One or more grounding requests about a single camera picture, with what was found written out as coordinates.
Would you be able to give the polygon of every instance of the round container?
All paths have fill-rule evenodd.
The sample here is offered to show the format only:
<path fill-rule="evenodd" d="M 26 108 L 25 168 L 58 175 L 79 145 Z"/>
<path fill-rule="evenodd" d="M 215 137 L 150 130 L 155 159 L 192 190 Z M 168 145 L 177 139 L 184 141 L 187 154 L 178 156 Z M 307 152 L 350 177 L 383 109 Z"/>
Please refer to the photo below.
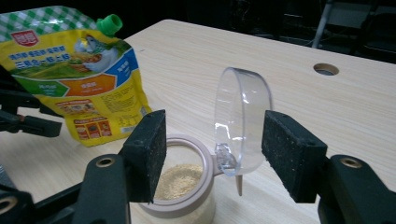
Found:
<path fill-rule="evenodd" d="M 152 215 L 149 219 L 153 222 L 158 218 L 166 218 L 161 223 L 210 223 L 216 210 L 211 190 L 214 176 L 219 173 L 214 172 L 209 150 L 198 139 L 183 134 L 169 134 L 166 142 L 166 159 L 154 203 L 139 205 Z M 167 180 L 164 178 L 170 175 L 172 177 Z"/>
<path fill-rule="evenodd" d="M 202 174 L 193 188 L 180 197 L 156 199 L 159 193 L 156 191 L 153 204 L 141 203 L 143 210 L 152 215 L 149 219 L 173 224 L 211 223 L 216 210 L 211 196 L 214 177 L 222 173 L 241 177 L 257 169 L 264 160 L 262 130 L 267 109 L 272 109 L 271 92 L 259 74 L 231 67 L 225 69 L 219 81 L 215 108 L 216 155 L 191 136 L 168 135 L 162 177 L 183 164 L 201 165 Z M 161 179 L 157 190 L 162 191 Z"/>

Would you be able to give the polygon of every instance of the green spout cap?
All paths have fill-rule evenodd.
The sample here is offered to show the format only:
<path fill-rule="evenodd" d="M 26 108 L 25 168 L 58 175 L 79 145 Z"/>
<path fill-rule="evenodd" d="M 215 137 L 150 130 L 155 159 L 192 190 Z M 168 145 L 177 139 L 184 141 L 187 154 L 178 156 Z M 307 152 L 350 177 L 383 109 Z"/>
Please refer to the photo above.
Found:
<path fill-rule="evenodd" d="M 103 20 L 98 19 L 96 22 L 98 30 L 104 35 L 114 37 L 114 34 L 122 27 L 122 20 L 119 16 L 111 14 L 105 17 Z"/>

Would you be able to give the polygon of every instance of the black chair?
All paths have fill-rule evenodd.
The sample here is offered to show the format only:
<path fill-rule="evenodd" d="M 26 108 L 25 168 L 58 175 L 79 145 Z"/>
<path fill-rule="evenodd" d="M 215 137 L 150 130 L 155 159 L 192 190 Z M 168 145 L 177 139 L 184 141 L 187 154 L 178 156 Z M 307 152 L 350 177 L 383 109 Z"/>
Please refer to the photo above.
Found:
<path fill-rule="evenodd" d="M 381 3 L 378 1 L 374 4 L 371 13 L 361 25 L 361 33 L 349 54 L 396 63 L 396 13 L 377 13 Z"/>

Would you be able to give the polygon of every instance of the plastic container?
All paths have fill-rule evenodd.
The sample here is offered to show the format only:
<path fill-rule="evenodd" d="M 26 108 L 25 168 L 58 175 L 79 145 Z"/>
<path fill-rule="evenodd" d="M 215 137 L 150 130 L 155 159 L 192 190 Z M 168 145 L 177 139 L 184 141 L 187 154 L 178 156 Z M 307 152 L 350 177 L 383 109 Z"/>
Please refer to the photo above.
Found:
<path fill-rule="evenodd" d="M 216 210 L 211 193 L 216 175 L 235 176 L 242 195 L 242 175 L 256 170 L 264 160 L 262 129 L 267 109 L 272 109 L 271 92 L 259 74 L 231 67 L 225 69 L 217 92 L 213 150 L 191 136 L 167 136 L 168 151 L 162 176 L 177 165 L 197 164 L 202 166 L 199 181 L 178 198 L 158 200 L 154 197 L 153 204 L 141 203 L 143 210 L 150 214 L 148 219 L 153 223 L 211 223 Z"/>

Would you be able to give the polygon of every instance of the dark background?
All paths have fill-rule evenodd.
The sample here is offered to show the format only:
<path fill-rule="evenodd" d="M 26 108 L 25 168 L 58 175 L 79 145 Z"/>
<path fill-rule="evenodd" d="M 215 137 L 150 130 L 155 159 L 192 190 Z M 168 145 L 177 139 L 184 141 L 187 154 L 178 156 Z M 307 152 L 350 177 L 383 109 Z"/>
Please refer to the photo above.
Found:
<path fill-rule="evenodd" d="M 38 0 L 2 1 L 0 13 L 21 11 L 36 7 L 65 6 L 73 7 L 94 20 L 109 14 L 117 14 L 124 24 L 117 37 L 126 38 L 150 25 L 174 19 L 207 25 L 225 30 L 247 33 L 254 27 L 264 27 L 272 33 L 280 29 L 284 13 L 302 16 L 304 24 L 317 26 L 321 13 L 320 0 L 248 0 L 249 9 L 246 21 L 240 26 L 232 26 L 232 16 L 238 4 L 235 0 Z"/>

